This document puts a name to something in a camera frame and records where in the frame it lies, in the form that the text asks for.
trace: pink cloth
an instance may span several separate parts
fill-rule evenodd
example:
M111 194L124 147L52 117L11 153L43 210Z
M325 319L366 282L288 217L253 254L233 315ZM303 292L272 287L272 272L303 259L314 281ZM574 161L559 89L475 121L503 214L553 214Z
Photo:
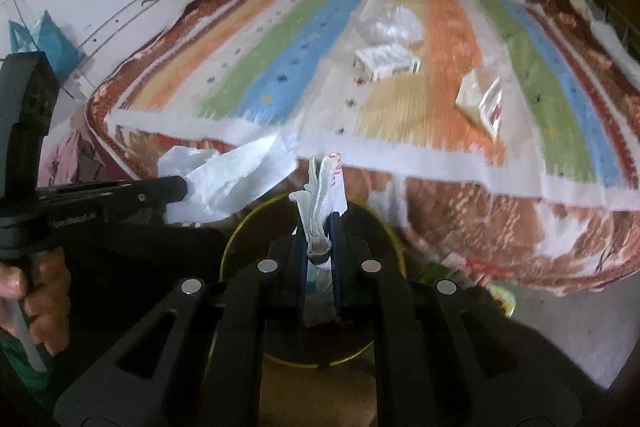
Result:
M71 118L69 132L40 159L38 187L108 180L82 115Z

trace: blue bag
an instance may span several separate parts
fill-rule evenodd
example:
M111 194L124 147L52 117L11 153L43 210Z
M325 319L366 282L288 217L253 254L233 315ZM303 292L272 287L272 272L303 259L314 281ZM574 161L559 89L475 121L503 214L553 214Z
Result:
M86 56L63 35L47 11L31 32L21 24L9 22L9 38L12 53L44 52L60 84Z

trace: metal screw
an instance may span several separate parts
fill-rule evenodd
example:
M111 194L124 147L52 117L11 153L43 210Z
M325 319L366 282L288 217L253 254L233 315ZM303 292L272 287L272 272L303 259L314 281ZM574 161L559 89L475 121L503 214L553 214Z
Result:
M440 293L443 293L444 295L453 295L457 289L458 286L456 285L456 283L450 281L449 279L443 279L442 281L438 281L438 283L436 284L436 290L438 290Z
M382 264L375 259L367 259L362 263L362 269L367 273L377 273L382 270Z
M192 295L194 293L198 293L202 288L202 283L197 279L187 279L182 283L180 289L186 293L187 295Z
M271 273L276 270L278 267L278 263L276 263L273 259L263 259L258 263L258 270L262 273Z

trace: clear plastic bag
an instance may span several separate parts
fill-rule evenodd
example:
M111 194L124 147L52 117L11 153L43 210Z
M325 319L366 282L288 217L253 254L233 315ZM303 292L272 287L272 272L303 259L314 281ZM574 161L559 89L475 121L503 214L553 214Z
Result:
M356 27L362 38L371 46L411 46L424 39L424 28L420 19L404 6L398 6L375 18L359 20Z
M502 118L502 87L493 65L474 68L462 77L456 107L492 140L497 139Z

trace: plastic bag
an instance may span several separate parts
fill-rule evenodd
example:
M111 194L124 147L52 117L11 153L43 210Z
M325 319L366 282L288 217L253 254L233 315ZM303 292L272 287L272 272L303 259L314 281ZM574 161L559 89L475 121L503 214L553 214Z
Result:
M86 56L64 36L46 10L31 31L21 24L9 22L9 37L12 53L44 52L60 84L64 84Z
M424 28L414 12L398 6L379 17L359 20L356 24L362 38L371 46L400 44L411 46L424 39Z
M456 107L492 140L497 139L502 117L502 87L494 67L474 68L462 77Z

